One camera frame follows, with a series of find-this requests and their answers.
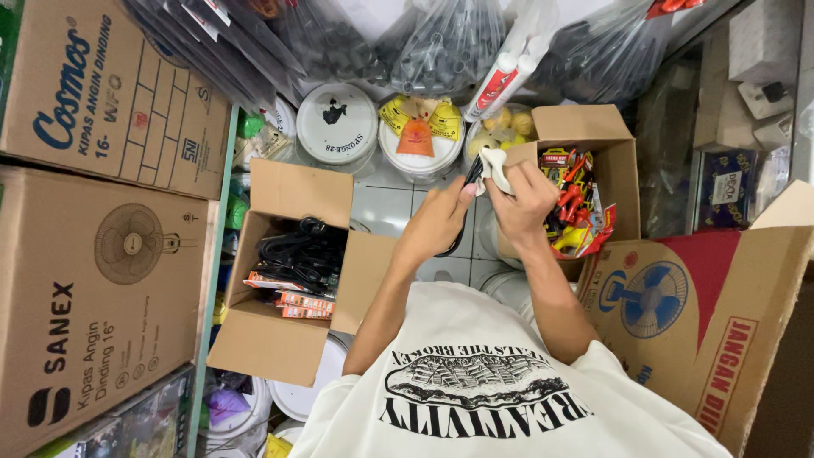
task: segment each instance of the blue fan illustration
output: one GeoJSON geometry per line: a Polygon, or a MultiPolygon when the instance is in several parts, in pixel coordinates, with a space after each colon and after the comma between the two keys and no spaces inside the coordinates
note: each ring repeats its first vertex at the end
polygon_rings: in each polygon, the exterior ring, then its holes
{"type": "MultiPolygon", "coordinates": [[[[687,302],[687,275],[674,262],[650,264],[629,282],[627,287],[615,280],[624,280],[622,271],[611,274],[602,287],[602,304],[621,301],[622,325],[634,337],[649,339],[658,336],[676,322],[687,302]]],[[[600,305],[603,311],[613,306],[600,305]]]]}

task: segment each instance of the white t-shirt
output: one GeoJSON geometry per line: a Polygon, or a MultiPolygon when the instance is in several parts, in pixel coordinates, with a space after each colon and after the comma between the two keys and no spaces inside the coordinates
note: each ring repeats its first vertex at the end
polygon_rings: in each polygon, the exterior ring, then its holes
{"type": "Polygon", "coordinates": [[[289,455],[351,456],[731,455],[599,341],[567,366],[489,296],[414,283],[396,339],[322,390],[289,455]]]}

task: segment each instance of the wall fan illustration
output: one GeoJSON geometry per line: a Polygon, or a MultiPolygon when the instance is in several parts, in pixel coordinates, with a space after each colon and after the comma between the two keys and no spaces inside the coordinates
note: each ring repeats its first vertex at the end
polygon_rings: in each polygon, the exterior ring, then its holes
{"type": "Polygon", "coordinates": [[[621,305],[622,325],[634,337],[658,336],[676,322],[687,302],[687,275],[674,262],[650,264],[628,285],[624,271],[615,271],[602,286],[599,309],[608,312],[621,305]]]}
{"type": "Polygon", "coordinates": [[[141,204],[124,204],[111,211],[96,232],[94,255],[99,272],[115,284],[144,280],[161,254],[195,247],[197,240],[164,234],[158,217],[141,204]]]}

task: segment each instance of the black cable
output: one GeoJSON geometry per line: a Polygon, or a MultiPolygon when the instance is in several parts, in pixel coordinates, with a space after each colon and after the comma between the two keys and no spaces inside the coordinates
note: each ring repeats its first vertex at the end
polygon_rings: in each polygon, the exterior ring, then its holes
{"type": "MultiPolygon", "coordinates": [[[[472,184],[475,180],[478,179],[480,174],[484,171],[484,163],[480,160],[480,154],[475,157],[475,160],[472,161],[472,166],[469,168],[469,173],[466,174],[466,181],[463,183],[464,186],[467,184],[472,184]]],[[[466,213],[463,214],[463,225],[461,226],[461,231],[458,232],[457,237],[455,237],[455,241],[453,244],[446,249],[443,253],[436,254],[436,258],[446,258],[450,254],[452,254],[459,246],[461,246],[461,240],[463,239],[463,230],[466,228],[466,213]]]]}
{"type": "Polygon", "coordinates": [[[270,279],[322,294],[335,287],[331,283],[342,270],[347,242],[346,231],[309,216],[300,221],[297,231],[260,241],[257,270],[270,279]]]}

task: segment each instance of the graphic print on t-shirt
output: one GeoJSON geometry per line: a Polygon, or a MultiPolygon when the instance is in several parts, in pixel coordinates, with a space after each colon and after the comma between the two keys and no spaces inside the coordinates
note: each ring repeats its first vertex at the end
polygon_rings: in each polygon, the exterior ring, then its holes
{"type": "Polygon", "coordinates": [[[379,420],[440,438],[517,438],[593,412],[533,350],[516,346],[428,346],[393,351],[379,420]]]}

